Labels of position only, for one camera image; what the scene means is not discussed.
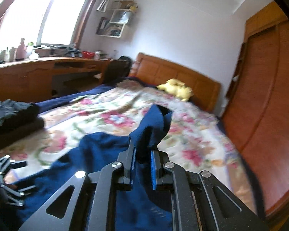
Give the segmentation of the red basket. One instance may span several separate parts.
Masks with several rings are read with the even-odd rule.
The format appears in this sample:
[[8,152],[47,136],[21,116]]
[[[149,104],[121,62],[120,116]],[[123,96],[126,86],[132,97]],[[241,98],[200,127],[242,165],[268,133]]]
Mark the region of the red basket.
[[94,52],[89,52],[89,51],[82,51],[82,57],[84,59],[93,59],[95,56]]

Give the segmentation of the navy bed sheet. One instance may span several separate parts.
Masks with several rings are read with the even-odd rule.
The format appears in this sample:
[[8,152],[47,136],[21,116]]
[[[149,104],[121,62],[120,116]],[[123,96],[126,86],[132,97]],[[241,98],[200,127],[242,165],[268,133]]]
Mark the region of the navy bed sheet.
[[37,102],[36,105],[39,107],[39,113],[43,113],[43,112],[46,112],[48,110],[52,110],[52,109],[55,109],[57,107],[67,105],[70,101],[72,101],[73,99],[76,99],[80,96],[96,95],[96,94],[105,93],[105,92],[117,87],[117,85],[120,82],[126,81],[126,80],[136,81],[136,82],[140,83],[143,87],[149,87],[149,88],[157,89],[157,87],[155,85],[148,84],[137,77],[133,77],[133,76],[132,77],[119,77],[119,78],[117,78],[113,81],[110,81],[108,83],[98,85],[97,87],[95,87],[91,90],[87,90],[84,92],[69,94],[66,96]]

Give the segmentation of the wooden headboard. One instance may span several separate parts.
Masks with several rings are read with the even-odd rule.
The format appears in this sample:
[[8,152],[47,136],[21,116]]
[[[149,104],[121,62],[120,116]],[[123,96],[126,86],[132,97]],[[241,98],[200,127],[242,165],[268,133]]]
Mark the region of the wooden headboard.
[[221,84],[193,69],[169,60],[139,53],[131,66],[130,77],[136,77],[146,84],[160,85],[175,78],[193,90],[191,101],[200,109],[213,112],[218,101]]

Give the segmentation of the blue wool coat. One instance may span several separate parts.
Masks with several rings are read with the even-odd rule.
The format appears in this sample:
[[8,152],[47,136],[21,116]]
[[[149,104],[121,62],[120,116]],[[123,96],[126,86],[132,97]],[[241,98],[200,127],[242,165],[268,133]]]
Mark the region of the blue wool coat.
[[28,178],[37,191],[26,199],[26,207],[17,216],[24,224],[77,171],[94,173],[117,160],[134,143],[135,162],[130,190],[116,194],[114,230],[171,230],[172,216],[169,193],[158,193],[151,184],[151,151],[155,150],[170,129],[171,110],[153,105],[136,130],[128,136],[104,132],[85,135],[49,169]]

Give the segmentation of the yellow plush toy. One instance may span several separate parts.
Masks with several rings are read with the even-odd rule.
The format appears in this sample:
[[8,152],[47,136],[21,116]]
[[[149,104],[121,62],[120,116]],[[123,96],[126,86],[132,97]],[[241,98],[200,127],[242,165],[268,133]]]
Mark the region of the yellow plush toy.
[[177,79],[170,79],[165,84],[158,85],[157,88],[181,101],[188,101],[194,95],[191,87],[187,87],[184,82]]

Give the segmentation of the pink bottle on desk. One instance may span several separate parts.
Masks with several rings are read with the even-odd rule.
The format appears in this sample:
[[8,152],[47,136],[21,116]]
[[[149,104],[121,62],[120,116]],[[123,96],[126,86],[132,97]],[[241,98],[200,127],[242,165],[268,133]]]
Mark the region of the pink bottle on desk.
[[27,46],[25,45],[25,38],[21,38],[20,45],[17,47],[15,60],[19,61],[19,60],[25,59],[26,48],[27,48]]

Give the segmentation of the floral bed blanket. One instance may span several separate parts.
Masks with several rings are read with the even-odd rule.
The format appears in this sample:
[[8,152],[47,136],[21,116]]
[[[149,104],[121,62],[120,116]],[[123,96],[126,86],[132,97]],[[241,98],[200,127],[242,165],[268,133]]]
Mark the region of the floral bed blanket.
[[8,182],[48,168],[76,148],[88,134],[104,132],[127,136],[134,131],[149,108],[162,105],[173,112],[171,127],[158,148],[171,162],[185,170],[211,172],[251,210],[256,209],[251,183],[239,153],[222,132],[220,121],[190,102],[124,80],[113,89],[98,87],[84,95],[73,95],[64,106],[41,113],[45,127],[0,150],[0,158],[26,160],[28,166],[8,176]]

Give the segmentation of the wooden desk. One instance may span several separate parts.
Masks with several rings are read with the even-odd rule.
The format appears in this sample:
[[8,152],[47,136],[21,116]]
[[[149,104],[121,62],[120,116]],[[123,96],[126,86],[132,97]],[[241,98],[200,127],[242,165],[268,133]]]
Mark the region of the wooden desk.
[[110,60],[72,57],[43,57],[0,66],[0,101],[40,102],[51,98],[54,76],[101,73],[102,84]]

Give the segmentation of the wooden louvered wardrobe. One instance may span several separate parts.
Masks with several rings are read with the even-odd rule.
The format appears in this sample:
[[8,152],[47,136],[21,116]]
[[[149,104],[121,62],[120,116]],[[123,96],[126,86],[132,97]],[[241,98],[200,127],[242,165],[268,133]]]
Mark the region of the wooden louvered wardrobe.
[[272,216],[289,202],[289,19],[275,2],[246,21],[245,46],[222,119]]

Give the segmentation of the white wall shelf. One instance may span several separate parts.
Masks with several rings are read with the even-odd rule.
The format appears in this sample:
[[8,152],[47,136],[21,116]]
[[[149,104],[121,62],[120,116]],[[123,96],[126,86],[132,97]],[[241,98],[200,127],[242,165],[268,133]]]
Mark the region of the white wall shelf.
[[122,38],[128,31],[129,24],[138,10],[138,3],[133,0],[114,1],[101,17],[96,35],[107,38]]

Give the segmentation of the black folded clothes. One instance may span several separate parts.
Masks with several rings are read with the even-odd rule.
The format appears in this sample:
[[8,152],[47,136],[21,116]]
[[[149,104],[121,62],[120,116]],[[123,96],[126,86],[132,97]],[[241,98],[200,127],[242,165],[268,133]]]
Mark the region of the black folded clothes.
[[35,103],[0,101],[0,136],[20,129],[44,128],[44,120],[38,114],[39,106]]

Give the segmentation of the wooden chair with dark bag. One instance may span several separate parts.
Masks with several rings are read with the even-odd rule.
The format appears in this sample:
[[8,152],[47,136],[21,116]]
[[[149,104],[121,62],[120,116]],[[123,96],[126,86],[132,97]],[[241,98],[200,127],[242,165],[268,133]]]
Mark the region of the wooden chair with dark bag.
[[105,71],[103,83],[110,83],[120,77],[129,75],[133,62],[127,56],[121,56],[119,59],[113,59]]

